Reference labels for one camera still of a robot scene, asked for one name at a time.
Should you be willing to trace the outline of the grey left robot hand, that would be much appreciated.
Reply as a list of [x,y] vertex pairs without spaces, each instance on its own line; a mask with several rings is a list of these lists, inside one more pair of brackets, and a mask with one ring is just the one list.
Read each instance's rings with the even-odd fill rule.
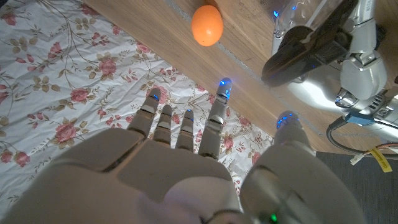
[[349,54],[288,85],[304,103],[340,114],[388,141],[397,140],[397,92],[385,90],[387,72],[376,50],[375,0],[360,1],[345,29],[353,36]]

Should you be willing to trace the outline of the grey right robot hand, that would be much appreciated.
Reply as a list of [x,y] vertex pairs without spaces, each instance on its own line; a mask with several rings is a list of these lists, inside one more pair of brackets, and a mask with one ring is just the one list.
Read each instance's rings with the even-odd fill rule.
[[152,90],[126,129],[107,129],[45,168],[3,223],[364,223],[344,183],[317,159],[298,116],[283,112],[274,143],[236,190],[218,160],[232,82],[217,89],[198,151],[193,112],[175,147],[172,108],[152,122],[161,92]]

